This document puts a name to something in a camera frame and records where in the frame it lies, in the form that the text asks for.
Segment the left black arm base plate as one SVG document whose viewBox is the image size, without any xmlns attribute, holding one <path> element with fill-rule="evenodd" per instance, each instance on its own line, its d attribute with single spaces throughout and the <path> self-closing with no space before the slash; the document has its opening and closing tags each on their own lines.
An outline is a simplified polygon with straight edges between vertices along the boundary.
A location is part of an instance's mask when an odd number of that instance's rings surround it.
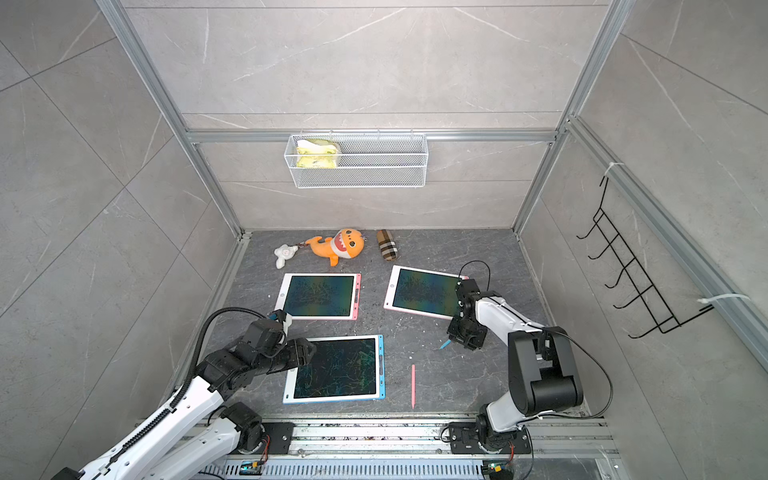
<svg viewBox="0 0 768 480">
<path fill-rule="evenodd" d="M 243 455 L 286 455 L 289 452 L 295 424 L 267 422 L 241 433 L 236 451 Z"/>
</svg>

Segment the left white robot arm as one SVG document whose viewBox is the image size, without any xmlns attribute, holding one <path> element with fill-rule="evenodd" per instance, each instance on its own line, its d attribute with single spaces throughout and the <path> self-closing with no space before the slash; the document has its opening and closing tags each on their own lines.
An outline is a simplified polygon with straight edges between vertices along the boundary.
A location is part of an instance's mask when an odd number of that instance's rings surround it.
<svg viewBox="0 0 768 480">
<path fill-rule="evenodd" d="M 245 309 L 253 322 L 228 348 L 202 353 L 205 333 L 227 313 L 203 322 L 192 362 L 179 389 L 149 418 L 104 454 L 80 469 L 65 467 L 58 479 L 189 479 L 233 452 L 268 454 L 271 442 L 262 418 L 229 399 L 257 376 L 305 366 L 317 351 L 305 338 L 290 339 L 290 316 Z"/>
</svg>

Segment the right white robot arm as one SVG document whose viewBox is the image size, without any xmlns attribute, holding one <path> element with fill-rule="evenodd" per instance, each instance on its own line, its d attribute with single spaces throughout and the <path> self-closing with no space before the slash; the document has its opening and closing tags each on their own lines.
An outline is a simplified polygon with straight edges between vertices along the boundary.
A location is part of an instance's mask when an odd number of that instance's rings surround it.
<svg viewBox="0 0 768 480">
<path fill-rule="evenodd" d="M 460 280 L 456 296 L 458 312 L 448 326 L 449 339 L 476 350 L 493 333 L 507 348 L 508 391 L 482 407 L 476 420 L 483 449 L 504 449 L 524 422 L 582 403 L 583 388 L 565 330 L 531 321 L 497 293 L 480 290 L 473 279 Z"/>
</svg>

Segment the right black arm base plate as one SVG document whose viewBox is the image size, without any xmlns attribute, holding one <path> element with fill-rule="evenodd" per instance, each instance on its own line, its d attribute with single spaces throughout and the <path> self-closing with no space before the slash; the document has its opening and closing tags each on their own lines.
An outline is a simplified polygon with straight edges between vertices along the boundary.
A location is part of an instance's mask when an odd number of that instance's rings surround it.
<svg viewBox="0 0 768 480">
<path fill-rule="evenodd" d="M 451 422 L 440 433 L 440 439 L 458 454 L 529 454 L 530 436 L 520 430 L 495 432 L 477 422 Z"/>
</svg>

